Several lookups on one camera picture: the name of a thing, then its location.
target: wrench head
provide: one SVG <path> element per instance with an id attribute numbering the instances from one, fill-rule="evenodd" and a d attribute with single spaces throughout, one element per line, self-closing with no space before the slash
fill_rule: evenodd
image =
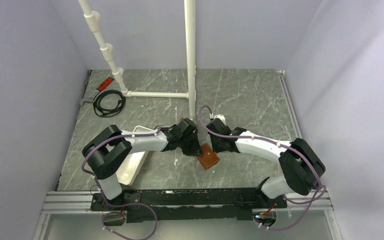
<path id="1" fill-rule="evenodd" d="M 90 98 L 82 98 L 80 99 L 80 107 L 83 106 L 84 103 L 92 103 L 93 100 Z"/>

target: table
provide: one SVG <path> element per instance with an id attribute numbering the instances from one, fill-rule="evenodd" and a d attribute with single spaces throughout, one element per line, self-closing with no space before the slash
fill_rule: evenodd
<path id="1" fill-rule="evenodd" d="M 84 95 L 90 96 L 109 74 L 109 70 L 93 70 Z M 185 93 L 187 77 L 186 69 L 131 69 L 123 74 L 130 90 L 149 92 Z M 109 89 L 120 90 L 120 87 L 114 81 L 106 88 Z M 102 105 L 114 106 L 117 97 L 112 97 L 105 97 Z M 285 141 L 297 137 L 285 90 L 275 70 L 198 69 L 196 111 L 202 105 L 209 105 L 214 114 L 223 114 L 231 129 L 242 127 Z M 95 184 L 92 176 L 80 169 L 84 160 L 82 149 L 108 125 L 115 124 L 126 131 L 132 131 L 137 125 L 166 127 L 188 115 L 186 98 L 129 97 L 123 111 L 110 118 L 96 116 L 92 104 L 85 103 L 77 116 L 57 190 L 85 191 Z M 208 112 L 204 122 L 209 122 Z M 200 142 L 210 144 L 209 135 L 199 123 L 197 125 Z M 231 152 L 217 155 L 219 163 L 204 170 L 195 157 L 182 155 L 180 149 L 150 152 L 131 187 L 135 190 L 256 187 L 280 171 L 277 164 L 254 155 Z"/>

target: orange-brown object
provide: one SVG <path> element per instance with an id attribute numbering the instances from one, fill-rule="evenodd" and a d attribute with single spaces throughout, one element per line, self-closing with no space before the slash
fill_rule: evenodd
<path id="1" fill-rule="evenodd" d="M 197 156 L 196 158 L 199 160 L 205 170 L 211 168 L 219 162 L 220 158 L 215 152 L 213 152 L 208 143 L 204 143 L 201 145 L 201 151 L 203 156 Z"/>

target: white pipe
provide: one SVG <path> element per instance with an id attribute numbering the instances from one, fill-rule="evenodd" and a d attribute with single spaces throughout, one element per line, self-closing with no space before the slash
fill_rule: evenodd
<path id="1" fill-rule="evenodd" d="M 91 11 L 91 7 L 88 4 L 87 0 L 78 0 L 78 3 L 80 4 L 81 9 L 84 13 L 84 18 L 86 19 L 87 25 L 90 28 L 90 31 L 92 31 L 93 35 L 96 38 L 96 41 L 99 44 L 99 47 L 101 51 L 105 51 L 105 49 L 108 47 L 108 45 L 105 43 L 104 37 L 102 36 L 100 30 L 98 21 L 100 18 L 100 15 L 96 11 Z M 111 51 L 102 52 L 103 57 L 108 62 L 109 68 L 111 68 L 112 74 L 114 75 L 115 81 L 118 83 L 118 85 L 121 88 L 121 93 L 125 96 L 128 93 L 128 89 L 123 81 L 123 69 L 121 67 L 117 67 L 114 63 L 113 56 Z"/>
<path id="2" fill-rule="evenodd" d="M 184 0 L 184 25 L 186 32 L 187 90 L 189 93 L 189 118 L 195 119 L 195 0 Z"/>
<path id="3" fill-rule="evenodd" d="M 128 91 L 126 97 L 188 98 L 188 93 Z"/>

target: wrench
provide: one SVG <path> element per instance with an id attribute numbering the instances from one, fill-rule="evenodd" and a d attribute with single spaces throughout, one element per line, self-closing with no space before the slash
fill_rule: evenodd
<path id="1" fill-rule="evenodd" d="M 102 92 L 110 83 L 114 80 L 112 77 L 108 77 L 96 88 L 96 90 L 88 98 L 84 97 L 80 99 L 80 106 L 83 106 L 84 103 L 93 103 L 95 97 Z"/>

